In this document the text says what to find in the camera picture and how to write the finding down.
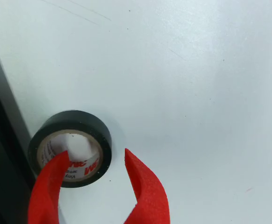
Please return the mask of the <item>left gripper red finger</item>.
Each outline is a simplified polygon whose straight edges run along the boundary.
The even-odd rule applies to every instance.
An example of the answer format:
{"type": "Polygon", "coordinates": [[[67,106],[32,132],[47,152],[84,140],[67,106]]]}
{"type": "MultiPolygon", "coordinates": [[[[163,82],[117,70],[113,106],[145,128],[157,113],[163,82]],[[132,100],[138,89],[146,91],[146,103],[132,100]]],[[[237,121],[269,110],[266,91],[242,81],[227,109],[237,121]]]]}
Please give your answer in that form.
{"type": "Polygon", "coordinates": [[[158,177],[127,148],[125,167],[137,200],[125,223],[169,224],[169,203],[158,177]]]}
{"type": "Polygon", "coordinates": [[[51,159],[41,170],[34,184],[28,208],[29,224],[58,224],[60,188],[70,160],[68,152],[51,159]]]}

